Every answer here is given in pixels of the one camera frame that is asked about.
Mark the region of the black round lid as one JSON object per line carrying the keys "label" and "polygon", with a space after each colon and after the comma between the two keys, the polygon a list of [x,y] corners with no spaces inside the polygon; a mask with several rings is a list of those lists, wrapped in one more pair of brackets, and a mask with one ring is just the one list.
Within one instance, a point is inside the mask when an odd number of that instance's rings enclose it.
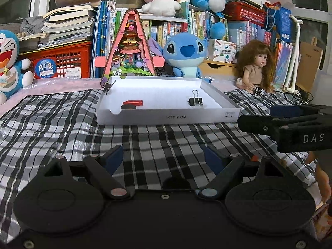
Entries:
{"label": "black round lid", "polygon": [[123,104],[121,106],[121,110],[135,110],[136,109],[136,105],[133,104]]}

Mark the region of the black binder clip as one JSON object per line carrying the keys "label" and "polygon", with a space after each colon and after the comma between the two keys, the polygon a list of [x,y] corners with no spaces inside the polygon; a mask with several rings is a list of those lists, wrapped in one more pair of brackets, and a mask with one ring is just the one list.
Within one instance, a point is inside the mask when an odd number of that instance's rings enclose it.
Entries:
{"label": "black binder clip", "polygon": [[203,99],[199,97],[199,91],[197,89],[192,91],[192,97],[188,99],[188,103],[191,107],[203,106]]}

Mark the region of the white desk lamp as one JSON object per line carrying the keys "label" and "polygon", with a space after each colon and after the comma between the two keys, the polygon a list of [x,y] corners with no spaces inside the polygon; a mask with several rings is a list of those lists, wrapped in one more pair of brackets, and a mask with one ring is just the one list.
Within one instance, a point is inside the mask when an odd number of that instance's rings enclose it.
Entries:
{"label": "white desk lamp", "polygon": [[292,55],[290,56],[290,63],[288,66],[288,71],[282,90],[284,92],[298,94],[299,91],[296,90],[295,85],[296,85],[298,66],[299,66],[300,32],[303,21],[297,19],[292,14],[290,14],[289,17],[295,23],[296,38],[295,38],[295,45],[292,50]]}

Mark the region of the orange red oblong object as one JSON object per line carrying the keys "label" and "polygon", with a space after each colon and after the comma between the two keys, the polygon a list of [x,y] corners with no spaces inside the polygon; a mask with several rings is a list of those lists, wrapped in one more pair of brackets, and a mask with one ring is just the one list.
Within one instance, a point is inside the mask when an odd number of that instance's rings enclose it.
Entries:
{"label": "orange red oblong object", "polygon": [[254,155],[252,158],[251,158],[251,161],[252,162],[259,162],[259,157],[257,155]]}

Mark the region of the brown haired baby doll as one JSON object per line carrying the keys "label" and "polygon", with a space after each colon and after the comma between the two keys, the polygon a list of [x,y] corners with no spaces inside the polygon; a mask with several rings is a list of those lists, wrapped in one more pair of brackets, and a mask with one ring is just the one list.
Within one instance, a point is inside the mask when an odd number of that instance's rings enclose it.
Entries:
{"label": "brown haired baby doll", "polygon": [[273,93],[275,58],[269,46],[252,40],[240,51],[236,64],[236,86],[249,93],[259,89]]}

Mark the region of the white shallow cardboard box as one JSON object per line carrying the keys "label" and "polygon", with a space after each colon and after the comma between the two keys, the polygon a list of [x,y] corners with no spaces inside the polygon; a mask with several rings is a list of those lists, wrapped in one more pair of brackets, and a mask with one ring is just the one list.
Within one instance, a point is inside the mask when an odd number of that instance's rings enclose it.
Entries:
{"label": "white shallow cardboard box", "polygon": [[[236,122],[240,107],[203,79],[178,77],[111,77],[116,83],[96,106],[98,125],[171,125]],[[203,106],[188,99],[197,89]],[[143,100],[135,110],[121,110],[124,101]]]}

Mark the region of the black white plaid cloth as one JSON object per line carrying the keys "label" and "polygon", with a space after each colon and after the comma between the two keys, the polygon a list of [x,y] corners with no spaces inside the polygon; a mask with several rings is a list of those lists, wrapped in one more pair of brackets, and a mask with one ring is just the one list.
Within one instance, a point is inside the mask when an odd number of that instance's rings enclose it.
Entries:
{"label": "black white plaid cloth", "polygon": [[187,179],[202,187],[213,178],[204,161],[205,146],[227,155],[272,156],[285,164],[308,188],[315,188],[315,164],[305,152],[283,154],[264,135],[242,132],[235,123],[99,126],[98,89],[11,99],[1,107],[1,240],[8,242],[20,228],[13,201],[38,170],[57,155],[79,161],[124,149],[124,162],[115,177],[135,189],[159,189],[164,179]]}

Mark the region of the wooden drawer box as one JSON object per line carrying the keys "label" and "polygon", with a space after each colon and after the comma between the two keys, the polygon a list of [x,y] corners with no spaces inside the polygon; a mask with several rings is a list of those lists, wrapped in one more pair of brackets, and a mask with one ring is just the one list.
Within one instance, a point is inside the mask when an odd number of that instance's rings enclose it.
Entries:
{"label": "wooden drawer box", "polygon": [[236,75],[236,65],[234,63],[219,62],[205,59],[200,65],[199,69],[205,76],[231,76]]}

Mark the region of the binder clip on box corner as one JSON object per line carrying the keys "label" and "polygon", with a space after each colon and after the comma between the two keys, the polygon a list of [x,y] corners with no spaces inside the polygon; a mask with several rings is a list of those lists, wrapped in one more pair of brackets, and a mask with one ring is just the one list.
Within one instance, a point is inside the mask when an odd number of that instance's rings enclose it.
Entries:
{"label": "binder clip on box corner", "polygon": [[111,90],[112,86],[116,83],[116,80],[111,83],[106,83],[103,92],[108,95],[108,92]]}

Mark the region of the white colourful pencil box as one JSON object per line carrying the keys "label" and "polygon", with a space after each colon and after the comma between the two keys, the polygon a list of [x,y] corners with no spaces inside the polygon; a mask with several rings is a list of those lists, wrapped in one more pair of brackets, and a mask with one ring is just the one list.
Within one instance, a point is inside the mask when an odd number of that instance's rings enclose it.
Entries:
{"label": "white colourful pencil box", "polygon": [[212,61],[236,63],[236,53],[236,43],[218,39],[208,41],[208,59]]}

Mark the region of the blue gift bag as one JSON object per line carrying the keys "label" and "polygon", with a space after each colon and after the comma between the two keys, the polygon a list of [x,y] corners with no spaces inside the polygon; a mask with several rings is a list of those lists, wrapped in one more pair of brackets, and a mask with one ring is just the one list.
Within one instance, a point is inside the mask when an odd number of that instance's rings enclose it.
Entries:
{"label": "blue gift bag", "polygon": [[282,7],[280,2],[270,4],[265,2],[262,10],[265,11],[264,29],[268,32],[275,30],[280,38],[287,43],[291,42],[292,37],[292,11]]}

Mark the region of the pink bubble wrap sheet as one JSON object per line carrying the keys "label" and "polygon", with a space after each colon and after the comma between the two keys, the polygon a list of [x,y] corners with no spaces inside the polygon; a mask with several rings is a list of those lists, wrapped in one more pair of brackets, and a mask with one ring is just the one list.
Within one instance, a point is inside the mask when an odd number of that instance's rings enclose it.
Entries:
{"label": "pink bubble wrap sheet", "polygon": [[65,92],[80,92],[89,89],[101,89],[100,79],[96,78],[50,78],[38,79],[32,85],[21,88],[1,105],[1,117],[27,96],[41,96],[46,94],[58,94]]}

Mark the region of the blue Stitch plush toy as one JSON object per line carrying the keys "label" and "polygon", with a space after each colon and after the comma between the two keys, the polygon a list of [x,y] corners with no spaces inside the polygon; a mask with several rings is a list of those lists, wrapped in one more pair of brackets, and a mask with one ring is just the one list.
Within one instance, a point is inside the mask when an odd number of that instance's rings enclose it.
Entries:
{"label": "blue Stitch plush toy", "polygon": [[180,78],[201,78],[199,65],[208,55],[208,38],[200,39],[194,34],[181,32],[169,38],[162,47],[154,38],[148,39],[150,51],[162,56]]}

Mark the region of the red plastic basket right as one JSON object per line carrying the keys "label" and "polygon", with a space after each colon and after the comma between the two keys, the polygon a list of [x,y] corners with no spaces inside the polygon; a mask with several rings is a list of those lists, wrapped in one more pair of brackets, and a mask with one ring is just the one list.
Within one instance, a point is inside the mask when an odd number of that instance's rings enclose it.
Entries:
{"label": "red plastic basket right", "polygon": [[223,13],[232,21],[250,21],[261,27],[265,24],[265,11],[246,2],[228,2]]}

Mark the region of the red plastic crate left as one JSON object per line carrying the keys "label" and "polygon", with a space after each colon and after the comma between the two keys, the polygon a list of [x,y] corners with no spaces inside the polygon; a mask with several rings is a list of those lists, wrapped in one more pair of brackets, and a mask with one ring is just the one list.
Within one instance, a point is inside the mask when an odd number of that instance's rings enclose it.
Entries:
{"label": "red plastic crate left", "polygon": [[60,47],[19,54],[19,59],[30,59],[29,71],[35,79],[89,78],[92,43],[81,41]]}

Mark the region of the pink triangular diorama house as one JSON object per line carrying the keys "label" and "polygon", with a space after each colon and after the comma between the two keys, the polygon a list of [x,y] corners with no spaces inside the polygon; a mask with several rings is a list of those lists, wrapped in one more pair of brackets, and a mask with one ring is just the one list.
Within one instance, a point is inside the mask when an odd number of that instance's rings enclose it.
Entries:
{"label": "pink triangular diorama house", "polygon": [[150,51],[143,23],[137,9],[128,9],[107,56],[95,58],[96,67],[103,69],[100,86],[105,87],[111,77],[156,76],[156,70],[165,65],[165,59]]}

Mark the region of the Doraemon plush toy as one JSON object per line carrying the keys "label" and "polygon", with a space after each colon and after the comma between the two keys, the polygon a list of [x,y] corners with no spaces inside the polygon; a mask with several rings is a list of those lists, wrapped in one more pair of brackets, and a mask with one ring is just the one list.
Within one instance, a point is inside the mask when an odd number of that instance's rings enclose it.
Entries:
{"label": "Doraemon plush toy", "polygon": [[28,70],[30,59],[17,61],[19,48],[17,35],[9,30],[1,30],[1,105],[34,81],[34,74]]}

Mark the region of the stack of books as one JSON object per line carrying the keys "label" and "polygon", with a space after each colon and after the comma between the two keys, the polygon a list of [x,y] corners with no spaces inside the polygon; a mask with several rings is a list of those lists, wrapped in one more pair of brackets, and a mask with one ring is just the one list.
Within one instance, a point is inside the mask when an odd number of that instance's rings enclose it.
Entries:
{"label": "stack of books", "polygon": [[90,40],[96,26],[115,9],[114,0],[55,0],[56,8],[22,21],[20,52],[44,50]]}

